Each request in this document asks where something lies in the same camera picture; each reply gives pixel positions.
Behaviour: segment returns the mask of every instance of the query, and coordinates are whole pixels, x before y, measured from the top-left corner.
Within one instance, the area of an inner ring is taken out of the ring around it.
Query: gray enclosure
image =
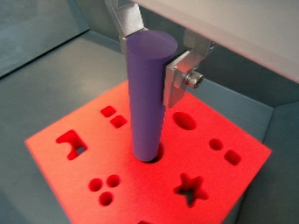
[[[117,40],[105,1],[0,0],[0,223],[70,223],[25,139],[127,79]],[[191,93],[274,151],[226,223],[298,223],[299,85],[222,46],[201,71]]]

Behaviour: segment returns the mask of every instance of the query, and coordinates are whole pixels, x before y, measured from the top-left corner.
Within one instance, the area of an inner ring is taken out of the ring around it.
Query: bolt
[[[183,83],[191,88],[198,88],[203,81],[203,75],[193,69],[183,75]]]

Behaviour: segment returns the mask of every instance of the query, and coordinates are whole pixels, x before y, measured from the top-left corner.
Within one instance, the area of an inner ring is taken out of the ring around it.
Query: star-shaped hole
[[[187,206],[194,207],[197,200],[207,200],[210,195],[202,190],[203,178],[190,178],[186,173],[182,173],[182,184],[174,188],[177,194],[185,195]]]

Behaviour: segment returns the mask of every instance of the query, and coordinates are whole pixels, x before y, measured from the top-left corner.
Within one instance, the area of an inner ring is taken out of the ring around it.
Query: red shape sorter
[[[127,82],[27,139],[73,223],[222,223],[270,149],[193,95],[167,110],[159,156],[133,153]]]

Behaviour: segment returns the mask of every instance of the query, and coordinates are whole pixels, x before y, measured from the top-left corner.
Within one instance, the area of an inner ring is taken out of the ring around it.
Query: purple cylinder
[[[165,66],[178,43],[162,31],[139,31],[126,42],[134,153],[139,160],[155,159],[165,124]]]

